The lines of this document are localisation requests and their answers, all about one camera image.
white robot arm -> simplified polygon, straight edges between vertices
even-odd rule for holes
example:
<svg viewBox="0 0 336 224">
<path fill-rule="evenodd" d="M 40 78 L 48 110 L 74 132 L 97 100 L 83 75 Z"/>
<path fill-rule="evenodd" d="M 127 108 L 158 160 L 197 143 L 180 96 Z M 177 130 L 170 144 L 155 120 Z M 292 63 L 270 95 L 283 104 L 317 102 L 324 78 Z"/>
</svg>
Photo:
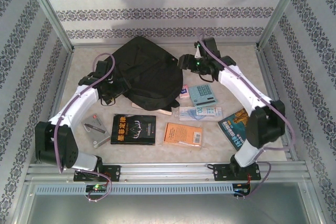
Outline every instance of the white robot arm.
<svg viewBox="0 0 336 224">
<path fill-rule="evenodd" d="M 217 59 L 208 54 L 212 52 Z M 231 158 L 232 170 L 234 173 L 240 168 L 247 167 L 255 162 L 261 149 L 267 143 L 274 142 L 285 133 L 284 121 L 265 105 L 270 104 L 282 115 L 285 114 L 285 106 L 279 101 L 272 101 L 271 98 L 261 93 L 240 71 L 236 62 L 229 56 L 221 57 L 217 50 L 214 38 L 203 39 L 195 43 L 195 55 L 183 55 L 178 61 L 181 69 L 190 69 L 193 73 L 201 75 L 210 74 L 213 81 L 216 80 L 227 87 L 230 92 L 244 106 L 249 115 L 246 125 L 246 140 L 240 150 Z M 222 61 L 230 69 L 224 68 Z"/>
<path fill-rule="evenodd" d="M 239 73 L 240 78 L 245 79 L 251 87 L 267 102 L 271 102 L 271 98 L 267 97 L 261 93 L 241 72 L 238 66 L 230 66 L 235 70 L 236 73 Z M 219 72 L 218 82 L 227 87 L 230 92 L 238 99 L 238 101 L 243 105 L 247 114 L 251 116 L 253 110 L 256 107 L 264 107 L 265 104 L 260 101 L 250 89 L 242 82 L 241 79 L 238 79 L 234 76 L 228 69 L 224 69 Z M 250 144 L 248 139 L 246 139 L 240 148 L 240 150 L 235 154 L 235 159 L 240 167 L 246 167 L 254 162 L 254 158 L 259 153 L 259 149 Z"/>
<path fill-rule="evenodd" d="M 48 164 L 57 164 L 54 133 L 60 118 L 57 132 L 59 158 L 62 167 L 79 170 L 98 170 L 102 167 L 100 157 L 80 152 L 73 135 L 82 117 L 99 99 L 109 104 L 116 97 L 125 93 L 130 85 L 125 79 L 112 81 L 111 63 L 98 61 L 95 72 L 83 77 L 79 81 L 76 92 L 54 117 L 48 122 L 39 122 L 35 127 L 36 158 Z"/>
</svg>

blue calculator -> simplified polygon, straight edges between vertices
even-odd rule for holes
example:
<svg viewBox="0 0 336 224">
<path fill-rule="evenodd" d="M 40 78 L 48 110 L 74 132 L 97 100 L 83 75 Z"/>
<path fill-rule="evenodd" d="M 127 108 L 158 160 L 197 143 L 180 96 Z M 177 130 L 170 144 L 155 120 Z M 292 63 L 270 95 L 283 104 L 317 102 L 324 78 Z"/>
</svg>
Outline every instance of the blue calculator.
<svg viewBox="0 0 336 224">
<path fill-rule="evenodd" d="M 195 107 L 204 107 L 217 103 L 209 84 L 190 87 L 189 94 Z"/>
</svg>

mounting plate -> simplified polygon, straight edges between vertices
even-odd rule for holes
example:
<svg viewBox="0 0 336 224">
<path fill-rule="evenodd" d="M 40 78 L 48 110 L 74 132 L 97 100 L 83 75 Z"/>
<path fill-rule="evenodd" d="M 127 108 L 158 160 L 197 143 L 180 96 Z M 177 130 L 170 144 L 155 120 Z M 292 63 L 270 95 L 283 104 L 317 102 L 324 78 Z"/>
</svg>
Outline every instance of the mounting plate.
<svg viewBox="0 0 336 224">
<path fill-rule="evenodd" d="M 120 165 L 103 165 L 103 172 L 110 175 L 112 182 L 119 182 Z M 88 173 L 75 172 L 74 182 L 106 182 L 104 177 L 97 177 Z"/>
<path fill-rule="evenodd" d="M 231 171 L 230 164 L 215 164 L 207 167 L 213 170 L 215 181 L 247 180 L 248 174 L 251 176 L 251 180 L 261 180 L 259 166 L 255 163 L 241 168 L 237 176 Z"/>
</svg>

blue book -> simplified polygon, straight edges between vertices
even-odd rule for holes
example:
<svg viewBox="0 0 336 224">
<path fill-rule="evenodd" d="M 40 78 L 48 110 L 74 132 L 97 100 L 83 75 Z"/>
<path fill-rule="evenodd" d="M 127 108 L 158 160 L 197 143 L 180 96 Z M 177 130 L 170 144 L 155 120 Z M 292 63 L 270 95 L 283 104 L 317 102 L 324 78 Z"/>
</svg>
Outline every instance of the blue book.
<svg viewBox="0 0 336 224">
<path fill-rule="evenodd" d="M 247 120 L 248 114 L 245 109 L 242 109 L 218 122 L 220 129 L 237 151 L 246 139 Z"/>
</svg>

pink eraser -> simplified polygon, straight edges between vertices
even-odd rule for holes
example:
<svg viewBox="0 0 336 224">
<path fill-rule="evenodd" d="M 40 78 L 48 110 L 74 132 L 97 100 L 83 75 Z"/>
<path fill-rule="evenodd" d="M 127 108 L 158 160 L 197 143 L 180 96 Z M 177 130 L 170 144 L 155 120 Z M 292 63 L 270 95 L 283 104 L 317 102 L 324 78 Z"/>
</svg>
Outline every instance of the pink eraser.
<svg viewBox="0 0 336 224">
<path fill-rule="evenodd" d="M 182 91 L 180 93 L 180 99 L 186 99 L 189 98 L 189 90 L 188 90 L 188 85 L 183 85 L 182 86 Z"/>
</svg>

